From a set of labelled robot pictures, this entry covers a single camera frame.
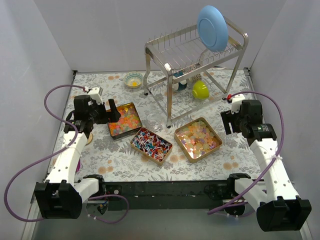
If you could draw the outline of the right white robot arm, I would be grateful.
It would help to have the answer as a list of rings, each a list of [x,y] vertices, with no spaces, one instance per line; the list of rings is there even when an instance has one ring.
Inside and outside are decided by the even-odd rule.
[[[309,200],[301,199],[282,158],[276,155],[277,135],[271,124],[263,123],[261,102],[238,94],[221,118],[226,134],[241,133],[247,140],[262,171],[265,190],[254,185],[243,196],[255,210],[260,228],[264,232],[299,231],[312,207]]]

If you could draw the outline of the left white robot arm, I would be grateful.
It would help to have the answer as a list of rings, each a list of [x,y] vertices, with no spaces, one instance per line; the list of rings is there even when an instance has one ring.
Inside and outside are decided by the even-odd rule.
[[[37,183],[34,195],[44,219],[77,219],[83,203],[90,197],[101,200],[106,196],[103,177],[87,175],[79,183],[75,174],[81,153],[86,146],[94,125],[119,121],[121,114],[113,99],[109,110],[100,96],[84,94],[73,100],[74,110],[66,118],[63,142],[66,150],[61,152],[43,183]]]

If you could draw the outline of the clear plastic jar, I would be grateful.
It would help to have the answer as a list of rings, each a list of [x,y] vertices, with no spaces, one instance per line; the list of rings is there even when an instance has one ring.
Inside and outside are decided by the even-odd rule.
[[[147,115],[146,121],[147,127],[154,132],[157,132],[162,128],[162,117],[159,114],[150,113]]]

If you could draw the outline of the tin of gummy candies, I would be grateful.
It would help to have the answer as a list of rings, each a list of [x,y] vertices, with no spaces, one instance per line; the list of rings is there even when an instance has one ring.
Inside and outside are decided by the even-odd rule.
[[[134,134],[143,126],[133,102],[117,106],[116,109],[121,115],[118,122],[107,124],[113,140],[119,140]]]

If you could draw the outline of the magenta plastic scoop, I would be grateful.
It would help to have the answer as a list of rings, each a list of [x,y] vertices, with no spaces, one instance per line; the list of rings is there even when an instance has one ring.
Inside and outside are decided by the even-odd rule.
[[[80,170],[80,168],[81,168],[81,161],[78,160],[75,172],[77,173]]]

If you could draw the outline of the tin of lollipops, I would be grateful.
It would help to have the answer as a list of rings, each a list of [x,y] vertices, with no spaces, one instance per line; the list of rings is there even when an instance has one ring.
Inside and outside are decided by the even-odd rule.
[[[130,141],[131,147],[147,159],[162,166],[170,155],[173,144],[156,133],[141,127]]]

